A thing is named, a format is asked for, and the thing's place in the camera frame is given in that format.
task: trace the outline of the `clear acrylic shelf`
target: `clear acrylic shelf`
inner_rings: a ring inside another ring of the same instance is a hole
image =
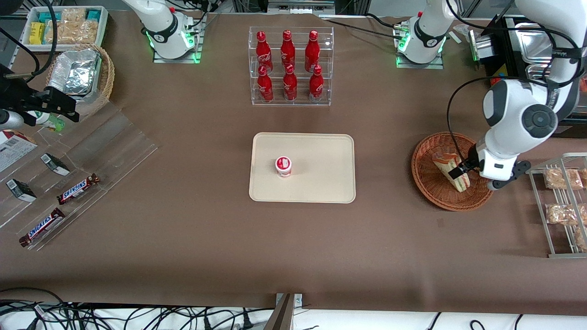
[[[292,42],[295,45],[296,65],[295,75],[298,77],[298,97],[294,101],[284,98],[283,78],[285,69],[281,64],[281,43],[284,30],[292,32]],[[322,67],[324,78],[323,95],[318,103],[309,100],[309,80],[311,73],[304,69],[305,51],[308,36],[311,30],[318,32],[320,45],[319,64]],[[257,32],[264,31],[273,60],[273,71],[269,74],[273,85],[273,100],[265,103],[259,93],[257,85],[259,62],[257,61]],[[330,106],[332,102],[332,72],[334,63],[334,28],[290,28],[275,26],[252,26],[249,28],[249,73],[251,77],[251,102],[253,105],[264,106]]]
[[[31,137],[38,146],[0,173],[0,231],[13,233],[14,244],[19,244],[20,237],[59,208],[66,216],[63,221],[27,246],[37,251],[157,149],[112,103],[79,123],[67,122],[61,132],[40,129]],[[59,158],[70,173],[61,176],[51,171],[41,160],[44,153]],[[100,182],[60,206],[57,196],[92,173]],[[27,183],[37,199],[32,203],[18,200],[5,184],[10,179]]]
[[[549,258],[587,258],[587,251],[577,245],[576,235],[581,235],[587,242],[587,228],[584,225],[563,225],[549,224],[548,204],[563,204],[572,206],[577,215],[578,223],[587,223],[587,219],[581,219],[579,205],[587,203],[585,188],[580,190],[571,189],[567,169],[587,168],[587,153],[566,153],[560,158],[545,161],[542,164],[533,166],[526,173],[530,176],[534,196],[538,204],[538,211],[542,218],[546,240],[550,249]],[[567,189],[548,189],[544,183],[544,173],[548,169],[561,169]]]

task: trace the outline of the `candy bar wrapper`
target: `candy bar wrapper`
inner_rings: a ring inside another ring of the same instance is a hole
[[[96,176],[96,173],[93,173],[91,176],[83,179],[82,182],[76,184],[68,191],[57,196],[57,201],[59,202],[59,205],[63,205],[65,203],[67,203],[68,201],[73,200],[74,198],[80,196],[86,190],[88,190],[91,186],[93,186],[94,184],[96,184],[98,182],[100,182],[100,179]]]
[[[448,172],[452,171],[461,163],[461,157],[454,153],[437,153],[432,157],[432,161],[438,167],[438,169],[444,174],[444,176],[450,181],[450,183],[459,191],[464,192],[467,188],[471,187],[471,181],[467,173],[460,177],[453,178],[448,175]]]
[[[21,237],[18,242],[23,247],[27,247],[32,243],[43,238],[51,228],[57,226],[63,221],[65,215],[58,208],[55,208],[50,215],[48,215],[41,223],[35,226],[27,235]]]

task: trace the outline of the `foil container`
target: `foil container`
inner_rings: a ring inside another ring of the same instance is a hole
[[[96,89],[100,63],[100,53],[93,49],[63,52],[57,56],[49,86],[81,99]]]

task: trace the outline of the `snickers bar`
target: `snickers bar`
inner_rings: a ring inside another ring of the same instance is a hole
[[[59,205],[63,205],[68,201],[74,199],[75,197],[83,194],[84,191],[86,191],[89,187],[98,182],[100,182],[100,179],[96,176],[96,173],[93,173],[91,176],[87,177],[82,182],[73,186],[73,188],[71,188],[70,190],[57,196],[57,201],[59,201]]]
[[[55,208],[48,217],[36,225],[27,235],[21,237],[18,242],[26,247],[33,241],[40,240],[47,233],[47,230],[59,224],[64,218],[65,215],[58,208]]]

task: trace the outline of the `snack package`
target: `snack package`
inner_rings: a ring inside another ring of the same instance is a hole
[[[587,224],[587,204],[579,204],[579,212],[584,224]],[[570,204],[547,204],[546,221],[550,224],[578,225],[579,219],[576,216],[575,208]]]
[[[63,35],[63,23],[57,22],[57,43],[59,43],[59,38]],[[51,44],[53,42],[53,23],[48,21],[45,27],[45,37],[43,38],[44,44]]]
[[[98,35],[98,21],[88,19],[82,22],[77,36],[77,43],[94,43]]]
[[[40,45],[45,36],[45,24],[39,22],[31,23],[31,35],[29,36],[29,43],[31,45]]]
[[[86,20],[86,8],[66,8],[61,12],[62,22],[83,22]]]
[[[577,228],[577,230],[575,230],[575,243],[577,244],[578,248],[583,250],[583,252],[587,251],[587,244],[585,244],[585,239],[583,238],[581,228]]]
[[[583,189],[583,182],[581,182],[579,171],[567,169],[566,175],[569,177],[569,183],[571,184],[572,190]],[[544,180],[546,182],[546,187],[549,189],[566,189],[566,182],[561,169],[545,170]]]
[[[432,156],[432,162],[438,167],[438,169],[444,174],[444,176],[450,181],[450,183],[457,189],[458,192],[462,193],[467,188],[471,187],[471,181],[469,176],[465,173],[455,180],[448,175],[452,169],[457,167],[461,163],[461,157],[454,153],[436,153]]]
[[[63,33],[57,39],[57,43],[64,43],[66,45],[72,45],[78,43],[80,38],[80,29],[83,22],[76,21],[63,21]]]
[[[583,182],[583,187],[587,187],[587,169],[580,169],[579,170],[579,177],[581,177],[581,181]]]

